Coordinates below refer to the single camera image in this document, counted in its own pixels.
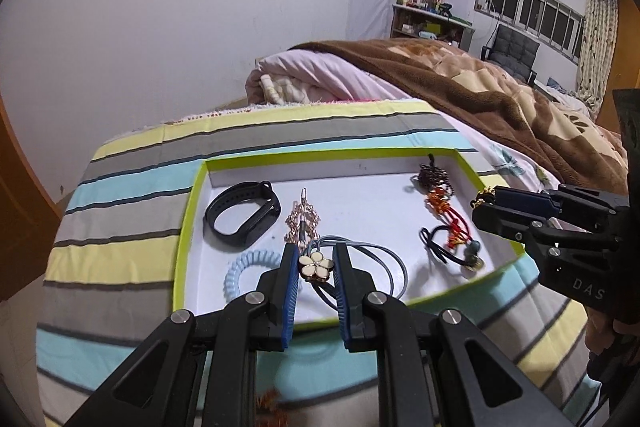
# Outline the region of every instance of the gold charm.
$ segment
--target gold charm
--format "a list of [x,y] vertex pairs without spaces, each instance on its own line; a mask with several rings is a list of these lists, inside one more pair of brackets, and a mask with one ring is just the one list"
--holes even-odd
[[298,249],[303,251],[309,241],[317,239],[319,236],[316,227],[320,222],[320,216],[314,210],[314,206],[306,201],[306,188],[300,193],[300,203],[293,202],[293,210],[287,217],[286,223],[289,233],[284,237],[286,243],[298,245]]
[[321,252],[311,252],[298,258],[300,276],[306,282],[327,282],[329,273],[334,269],[334,262],[325,259]]
[[475,264],[473,266],[467,266],[468,270],[472,272],[479,272],[482,268],[484,268],[484,261],[480,259],[478,256],[474,257]]
[[482,203],[491,203],[493,204],[495,201],[495,188],[493,187],[485,187],[476,196],[475,200],[471,200],[471,208],[476,208],[479,204]]

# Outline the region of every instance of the white tray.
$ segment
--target white tray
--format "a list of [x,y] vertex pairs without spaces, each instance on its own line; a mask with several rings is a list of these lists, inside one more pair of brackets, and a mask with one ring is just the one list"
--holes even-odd
[[[466,218],[471,234],[482,244],[480,255],[485,266],[478,273],[453,263],[444,265],[428,254],[418,237],[421,227],[431,230],[442,222],[425,206],[424,196],[416,189],[412,177],[428,154],[436,156],[436,165],[449,173],[455,190],[452,206]],[[500,176],[492,185],[504,184]],[[220,192],[239,182],[268,180],[282,206],[277,222],[249,250],[274,250],[282,253],[288,232],[285,220],[294,201],[300,201],[303,187],[321,221],[320,235],[341,235],[354,241],[382,245],[395,251],[404,261],[409,281],[402,301],[415,304],[459,285],[478,281],[495,272],[523,252],[522,245],[495,235],[478,232],[470,219],[469,201],[483,187],[481,177],[455,150],[379,149],[331,152],[280,153],[210,160],[203,163],[191,194],[178,247],[174,288],[174,308],[190,309],[195,315],[222,309],[226,305],[223,280],[241,250],[234,250],[217,240],[204,222],[204,212]],[[226,210],[216,227],[225,233],[235,232],[239,224],[258,208],[247,203]],[[444,244],[446,232],[436,236]],[[384,269],[364,254],[351,251],[354,267],[369,271],[378,290],[389,293]],[[331,249],[322,253],[331,257]],[[402,272],[387,254],[380,252],[394,277],[394,294],[402,287]],[[249,267],[240,278],[240,295],[255,289],[266,269]],[[316,295],[310,285],[302,283],[298,293],[295,323],[324,323],[337,319],[335,311]]]

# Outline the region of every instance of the window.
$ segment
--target window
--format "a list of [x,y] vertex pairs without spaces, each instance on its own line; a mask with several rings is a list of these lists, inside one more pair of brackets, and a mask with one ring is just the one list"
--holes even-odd
[[476,0],[476,11],[519,28],[578,63],[584,17],[557,0]]

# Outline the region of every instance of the brown fabric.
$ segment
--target brown fabric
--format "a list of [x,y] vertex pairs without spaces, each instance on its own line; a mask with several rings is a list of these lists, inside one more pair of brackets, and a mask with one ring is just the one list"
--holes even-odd
[[325,41],[331,53],[532,158],[566,184],[626,194],[626,165],[588,118],[551,104],[504,70],[423,39]]
[[598,130],[600,131],[600,133],[613,146],[613,149],[615,149],[618,152],[618,154],[620,154],[622,159],[625,161],[625,165],[626,165],[626,167],[628,169],[628,160],[626,158],[626,150],[625,150],[624,146],[622,145],[622,138],[620,136],[620,133],[610,131],[609,129],[605,129],[604,127],[602,127],[601,125],[598,125],[598,124],[596,124],[596,126],[597,126]]

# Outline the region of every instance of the floral curtain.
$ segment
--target floral curtain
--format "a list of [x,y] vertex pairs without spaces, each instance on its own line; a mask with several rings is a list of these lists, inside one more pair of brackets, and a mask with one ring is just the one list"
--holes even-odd
[[595,119],[600,111],[618,34],[618,0],[587,0],[577,97]]

